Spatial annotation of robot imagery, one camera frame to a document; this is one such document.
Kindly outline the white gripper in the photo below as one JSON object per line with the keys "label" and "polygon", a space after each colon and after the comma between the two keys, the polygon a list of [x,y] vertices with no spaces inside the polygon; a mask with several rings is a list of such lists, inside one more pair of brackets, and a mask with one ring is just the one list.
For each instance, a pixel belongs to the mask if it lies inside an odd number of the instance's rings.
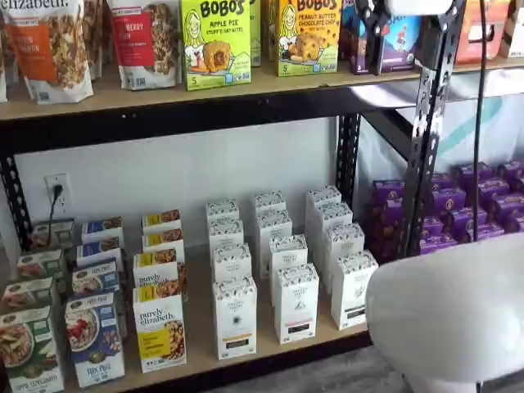
{"label": "white gripper", "polygon": [[382,73],[387,10],[392,15],[439,15],[446,13],[452,0],[386,0],[355,2],[356,10],[367,31],[366,67],[376,76]]}

